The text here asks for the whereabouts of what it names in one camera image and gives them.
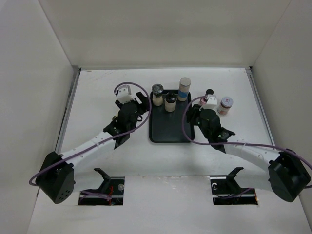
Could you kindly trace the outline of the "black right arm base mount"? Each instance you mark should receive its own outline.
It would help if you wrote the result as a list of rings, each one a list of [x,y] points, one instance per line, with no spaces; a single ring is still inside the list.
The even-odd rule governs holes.
[[[241,188],[235,177],[243,167],[234,168],[227,175],[210,176],[214,205],[258,205],[254,188]]]

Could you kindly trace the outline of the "chrome-top grinder bottle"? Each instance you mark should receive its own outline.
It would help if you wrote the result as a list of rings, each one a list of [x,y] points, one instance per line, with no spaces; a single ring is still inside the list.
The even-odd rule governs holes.
[[[163,86],[161,84],[154,84],[152,86],[152,101],[155,106],[161,106],[163,104]]]

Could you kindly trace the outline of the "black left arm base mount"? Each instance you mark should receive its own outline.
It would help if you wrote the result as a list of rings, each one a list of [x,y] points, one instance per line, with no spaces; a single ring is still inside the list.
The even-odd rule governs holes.
[[[125,177],[110,177],[101,168],[94,168],[100,174],[101,184],[94,189],[84,189],[79,194],[80,206],[122,206],[124,201]]]

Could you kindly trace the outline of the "small dark pepper bottle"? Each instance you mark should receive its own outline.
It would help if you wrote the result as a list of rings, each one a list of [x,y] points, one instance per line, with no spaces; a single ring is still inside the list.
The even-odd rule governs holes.
[[[206,90],[206,95],[208,96],[208,95],[213,95],[214,94],[214,91],[213,91],[213,89],[207,89]]]

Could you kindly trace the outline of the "black-cap white powder bottle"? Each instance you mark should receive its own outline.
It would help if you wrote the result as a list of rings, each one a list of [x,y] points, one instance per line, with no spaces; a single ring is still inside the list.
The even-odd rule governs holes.
[[[167,93],[165,96],[165,110],[173,112],[176,109],[176,95],[174,93]]]

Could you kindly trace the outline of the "tall blue-band silver-lid bottle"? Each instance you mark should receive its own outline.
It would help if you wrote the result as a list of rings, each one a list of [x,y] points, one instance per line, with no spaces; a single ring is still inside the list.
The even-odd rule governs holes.
[[[187,77],[183,77],[180,79],[179,82],[179,89],[178,89],[178,96],[177,99],[181,102],[186,101],[188,94],[189,94],[189,89],[191,85],[191,80]]]

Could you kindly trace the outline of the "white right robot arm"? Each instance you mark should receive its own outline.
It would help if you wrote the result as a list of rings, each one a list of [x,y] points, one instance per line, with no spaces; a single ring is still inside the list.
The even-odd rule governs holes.
[[[239,157],[266,172],[269,190],[280,199],[293,202],[304,190],[311,188],[311,167],[303,157],[290,149],[247,143],[240,140],[234,132],[221,126],[220,117],[212,109],[188,104],[182,121],[197,126],[206,138],[206,146],[224,154]]]

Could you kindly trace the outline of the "pink-lid spice bottle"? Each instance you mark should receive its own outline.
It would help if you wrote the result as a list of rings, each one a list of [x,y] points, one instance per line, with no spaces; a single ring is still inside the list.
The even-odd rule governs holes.
[[[202,97],[201,99],[200,99],[200,101],[199,101],[199,105],[200,106],[204,106],[204,105],[206,105],[206,103],[207,103],[207,97]]]

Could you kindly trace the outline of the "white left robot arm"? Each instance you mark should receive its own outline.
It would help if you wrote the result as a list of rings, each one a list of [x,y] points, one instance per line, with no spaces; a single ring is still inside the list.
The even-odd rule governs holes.
[[[136,97],[118,93],[116,105],[119,112],[97,136],[88,142],[65,153],[49,153],[35,178],[37,185],[55,204],[64,202],[73,192],[79,191],[84,196],[97,196],[110,200],[105,194],[109,190],[111,178],[101,168],[94,168],[100,175],[89,178],[79,171],[89,163],[103,156],[106,152],[124,144],[130,134],[145,123],[143,114],[151,109],[148,95],[141,92]]]

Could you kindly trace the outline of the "red-label wide jar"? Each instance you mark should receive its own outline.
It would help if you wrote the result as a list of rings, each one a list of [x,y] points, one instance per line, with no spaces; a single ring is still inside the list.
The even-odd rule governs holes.
[[[217,108],[217,112],[221,115],[226,115],[232,107],[234,101],[231,97],[223,97]]]

